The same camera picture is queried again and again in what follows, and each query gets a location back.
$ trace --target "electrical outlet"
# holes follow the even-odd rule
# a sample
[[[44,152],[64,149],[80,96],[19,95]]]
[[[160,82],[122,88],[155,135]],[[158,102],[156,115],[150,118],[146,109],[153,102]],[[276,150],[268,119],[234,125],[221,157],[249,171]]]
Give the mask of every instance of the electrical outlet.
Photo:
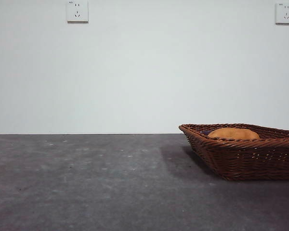
[[[276,24],[289,24],[289,3],[276,3]]]
[[[66,20],[68,22],[88,22],[89,10],[87,0],[70,0],[66,3]]]

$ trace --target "bread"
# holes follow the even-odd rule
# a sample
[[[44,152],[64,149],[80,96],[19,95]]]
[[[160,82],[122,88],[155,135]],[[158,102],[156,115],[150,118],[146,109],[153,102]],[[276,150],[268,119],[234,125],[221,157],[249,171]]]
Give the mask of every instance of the bread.
[[[219,137],[235,140],[260,139],[259,135],[256,132],[244,128],[220,128],[211,132],[208,136],[211,138]]]

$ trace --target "floor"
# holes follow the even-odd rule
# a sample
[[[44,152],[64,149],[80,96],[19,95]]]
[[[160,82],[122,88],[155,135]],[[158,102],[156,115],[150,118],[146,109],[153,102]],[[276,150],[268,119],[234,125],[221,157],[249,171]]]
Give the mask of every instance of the floor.
[[[0,231],[289,231],[289,181],[215,176],[183,134],[0,135]]]

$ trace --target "outlet faceplate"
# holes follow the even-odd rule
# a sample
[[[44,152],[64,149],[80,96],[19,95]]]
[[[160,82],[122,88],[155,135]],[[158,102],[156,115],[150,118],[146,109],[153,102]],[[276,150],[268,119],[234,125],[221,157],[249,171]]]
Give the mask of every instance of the outlet faceplate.
[[[279,2],[275,5],[276,24],[289,24],[289,3]]]
[[[66,3],[68,22],[89,22],[88,0],[70,0]]]

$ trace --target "brown wicker basket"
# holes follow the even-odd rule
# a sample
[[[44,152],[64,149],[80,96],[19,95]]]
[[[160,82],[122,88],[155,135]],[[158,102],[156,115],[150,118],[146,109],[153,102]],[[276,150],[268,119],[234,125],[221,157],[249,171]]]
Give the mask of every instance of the brown wicker basket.
[[[209,138],[202,131],[247,128],[260,139]],[[192,149],[226,180],[289,180],[289,131],[249,124],[184,124],[179,129]]]

